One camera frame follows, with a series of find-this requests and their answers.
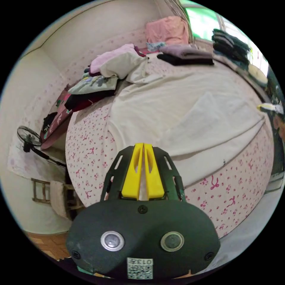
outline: purple folded cloth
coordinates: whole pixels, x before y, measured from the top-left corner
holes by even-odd
[[[211,53],[198,50],[196,47],[190,45],[168,45],[161,47],[160,51],[181,59],[213,58]]]

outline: stack of folded clothes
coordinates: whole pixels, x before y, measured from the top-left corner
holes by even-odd
[[[174,66],[190,64],[214,64],[212,54],[198,50],[196,46],[168,45],[161,47],[160,51],[163,54],[158,54],[157,58]]]
[[[232,62],[247,70],[250,48],[246,43],[218,29],[213,29],[212,41],[214,53],[226,56]]]

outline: fan stand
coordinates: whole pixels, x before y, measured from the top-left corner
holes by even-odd
[[[24,142],[24,147],[23,147],[24,152],[30,152],[33,151],[35,154],[37,154],[38,156],[48,160],[48,161],[52,161],[54,163],[56,163],[58,166],[61,167],[66,167],[66,164],[61,163],[59,161],[56,161],[54,159],[52,159],[51,157],[49,157],[47,154],[43,153],[42,151],[36,149],[33,145],[31,145],[30,143]]]

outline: window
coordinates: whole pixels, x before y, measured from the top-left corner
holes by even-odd
[[[220,28],[216,13],[202,7],[186,8],[186,11],[194,37],[211,41],[213,29]]]
[[[268,62],[260,52],[259,48],[253,43],[253,41],[250,40],[250,38],[244,32],[242,32],[233,23],[231,23],[229,20],[225,19],[224,17],[222,17],[222,20],[224,22],[225,29],[228,34],[237,37],[251,48],[251,51],[248,55],[250,63],[258,67],[264,73],[264,75],[267,76]]]
[[[267,60],[264,58],[259,48],[237,26],[226,18],[218,15],[216,12],[196,2],[180,0],[180,3],[187,11],[191,29],[195,38],[211,41],[213,29],[224,30],[228,34],[237,37],[251,48],[251,51],[248,54],[250,63],[261,69],[261,71],[267,76]]]

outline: pile of clothes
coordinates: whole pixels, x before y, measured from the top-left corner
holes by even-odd
[[[145,57],[133,44],[97,56],[84,70],[82,79],[68,90],[66,109],[77,112],[114,96],[120,83]]]
[[[196,45],[168,45],[161,47],[160,51],[162,54],[158,54],[157,58],[174,66],[214,64],[212,54],[199,50]]]
[[[218,29],[213,29],[212,41],[214,53],[227,57],[245,70],[248,69],[250,47],[246,43]]]

